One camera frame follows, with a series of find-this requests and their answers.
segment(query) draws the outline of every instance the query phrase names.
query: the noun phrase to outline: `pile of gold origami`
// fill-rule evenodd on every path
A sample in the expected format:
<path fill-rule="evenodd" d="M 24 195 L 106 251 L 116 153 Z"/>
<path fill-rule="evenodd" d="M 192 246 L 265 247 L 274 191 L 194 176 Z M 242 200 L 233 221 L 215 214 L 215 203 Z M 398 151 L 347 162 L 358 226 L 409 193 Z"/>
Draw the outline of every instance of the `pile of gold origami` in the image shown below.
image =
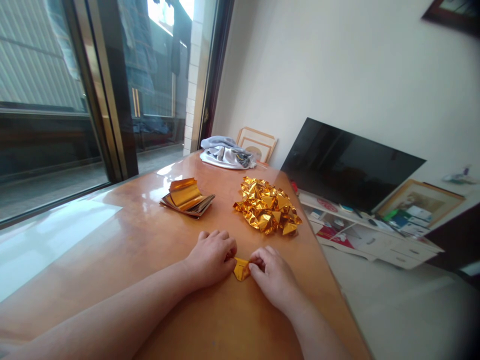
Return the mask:
<path fill-rule="evenodd" d="M 268 181 L 245 176 L 241 183 L 242 201 L 233 208 L 243 213 L 246 221 L 266 235 L 282 230 L 282 235 L 296 235 L 302 220 L 282 190 L 271 186 Z"/>

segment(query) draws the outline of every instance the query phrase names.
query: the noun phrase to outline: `white cloth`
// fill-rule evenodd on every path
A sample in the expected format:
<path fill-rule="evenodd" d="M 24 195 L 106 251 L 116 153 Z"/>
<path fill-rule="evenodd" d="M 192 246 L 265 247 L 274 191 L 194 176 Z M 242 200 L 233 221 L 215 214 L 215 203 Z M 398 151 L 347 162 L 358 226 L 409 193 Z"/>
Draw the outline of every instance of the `white cloth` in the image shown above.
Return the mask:
<path fill-rule="evenodd" d="M 255 157 L 245 149 L 238 147 L 231 137 L 212 136 L 201 141 L 205 149 L 200 159 L 208 164 L 232 170 L 245 170 L 257 165 Z"/>
<path fill-rule="evenodd" d="M 237 154 L 238 153 L 231 148 L 216 146 L 205 149 L 205 151 L 200 154 L 200 159 L 205 163 L 232 170 L 245 170 L 254 168 L 257 165 L 257 162 L 253 158 L 252 161 L 249 162 L 248 167 L 243 167 Z"/>

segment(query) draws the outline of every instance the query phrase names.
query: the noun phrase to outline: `sliding glass door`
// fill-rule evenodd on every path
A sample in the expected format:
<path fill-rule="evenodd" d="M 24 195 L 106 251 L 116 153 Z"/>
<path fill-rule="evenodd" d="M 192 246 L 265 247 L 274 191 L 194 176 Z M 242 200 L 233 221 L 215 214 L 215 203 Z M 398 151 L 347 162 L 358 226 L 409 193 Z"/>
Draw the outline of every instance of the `sliding glass door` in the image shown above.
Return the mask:
<path fill-rule="evenodd" d="M 109 182 L 59 0 L 0 1 L 0 221 Z"/>
<path fill-rule="evenodd" d="M 219 8 L 0 1 L 0 228 L 198 148 L 231 16 Z"/>

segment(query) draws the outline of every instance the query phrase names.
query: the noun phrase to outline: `red item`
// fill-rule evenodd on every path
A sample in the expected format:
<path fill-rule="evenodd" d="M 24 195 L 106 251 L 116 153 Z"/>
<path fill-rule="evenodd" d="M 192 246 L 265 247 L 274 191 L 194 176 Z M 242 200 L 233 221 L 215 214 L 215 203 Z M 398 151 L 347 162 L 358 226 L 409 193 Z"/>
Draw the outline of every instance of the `red item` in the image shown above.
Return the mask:
<path fill-rule="evenodd" d="M 337 231 L 328 226 L 323 226 L 319 232 L 316 233 L 319 237 L 330 240 L 334 243 L 346 246 L 347 248 L 355 249 L 350 243 L 349 238 L 347 237 L 345 241 L 341 241 L 338 237 L 334 237 L 337 234 Z"/>
<path fill-rule="evenodd" d="M 325 209 L 328 211 L 331 211 L 333 213 L 338 213 L 339 211 L 335 206 L 333 206 L 330 202 L 323 200 L 323 199 L 317 199 L 318 203 L 322 205 Z"/>
<path fill-rule="evenodd" d="M 293 188 L 293 191 L 295 191 L 295 194 L 299 193 L 299 187 L 297 186 L 297 183 L 293 180 L 290 180 L 291 182 L 291 187 Z"/>

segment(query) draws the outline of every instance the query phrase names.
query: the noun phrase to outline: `black tv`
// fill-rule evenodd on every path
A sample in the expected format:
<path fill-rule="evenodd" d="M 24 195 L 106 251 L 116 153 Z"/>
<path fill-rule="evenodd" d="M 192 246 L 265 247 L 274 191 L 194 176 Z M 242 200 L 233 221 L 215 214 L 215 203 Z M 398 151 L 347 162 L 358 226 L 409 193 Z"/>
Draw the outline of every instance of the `black tv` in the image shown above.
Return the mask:
<path fill-rule="evenodd" d="M 307 117 L 281 169 L 301 190 L 371 213 L 424 162 Z"/>

